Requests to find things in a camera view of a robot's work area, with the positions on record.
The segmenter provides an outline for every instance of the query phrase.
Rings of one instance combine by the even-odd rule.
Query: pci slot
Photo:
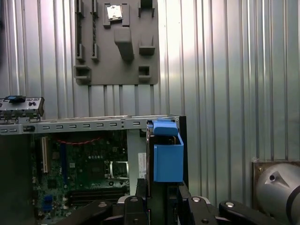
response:
[[[61,160],[61,173],[64,184],[67,184],[67,148],[66,144],[60,144],[60,160]]]
[[[97,190],[81,190],[68,192],[69,206],[84,206],[95,200],[106,200],[111,203],[117,203],[118,199],[123,197],[128,191],[127,187],[100,188]]]
[[[49,157],[49,149],[48,149],[48,137],[42,137],[42,156],[43,156],[43,172],[50,172],[50,157]]]
[[[36,157],[36,168],[37,168],[37,180],[39,183],[42,181],[42,142],[38,139],[35,141],[34,152]]]

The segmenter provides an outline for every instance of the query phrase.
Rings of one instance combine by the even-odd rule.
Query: blue plastic clip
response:
[[[175,136],[180,144],[154,145],[154,181],[183,181],[183,141],[175,122],[158,120],[153,122],[153,134],[158,136]]]

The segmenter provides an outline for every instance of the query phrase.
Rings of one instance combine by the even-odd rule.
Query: motherboard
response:
[[[126,131],[35,136],[31,148],[38,224],[55,224],[94,200],[116,203],[129,193]]]

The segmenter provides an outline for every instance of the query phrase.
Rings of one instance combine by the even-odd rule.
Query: corrugated metal wall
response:
[[[297,0],[158,0],[160,83],[78,86],[69,0],[6,0],[0,97],[45,117],[187,115],[190,190],[250,204],[250,162],[299,159]]]

